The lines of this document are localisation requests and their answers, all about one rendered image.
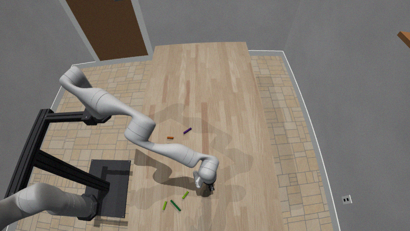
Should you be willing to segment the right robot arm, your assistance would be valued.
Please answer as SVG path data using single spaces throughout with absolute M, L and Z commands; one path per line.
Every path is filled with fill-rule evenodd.
M 0 201 L 0 231 L 42 211 L 58 216 L 88 217 L 93 209 L 94 203 L 89 197 L 36 183 Z

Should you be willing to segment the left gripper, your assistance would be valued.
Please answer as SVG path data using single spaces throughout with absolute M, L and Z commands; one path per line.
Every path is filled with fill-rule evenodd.
M 205 183 L 205 182 L 204 182 Z M 213 182 L 214 183 L 214 182 Z M 207 183 L 205 183 L 205 184 L 207 184 L 209 187 L 209 190 L 210 191 L 213 191 L 214 190 L 214 186 L 213 186 L 213 183 L 211 183 L 211 184 L 207 184 Z

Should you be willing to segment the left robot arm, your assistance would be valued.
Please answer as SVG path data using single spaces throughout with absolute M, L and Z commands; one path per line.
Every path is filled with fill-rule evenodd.
M 215 156 L 199 153 L 183 144 L 157 144 L 148 141 L 156 123 L 104 89 L 92 88 L 92 85 L 78 67 L 72 66 L 60 77 L 59 82 L 64 89 L 75 95 L 96 119 L 103 119 L 111 115 L 131 116 L 132 119 L 124 132 L 125 138 L 130 142 L 171 158 L 189 168 L 195 167 L 202 160 L 199 170 L 193 171 L 198 189 L 202 187 L 203 182 L 207 184 L 215 182 L 219 165 L 219 160 Z

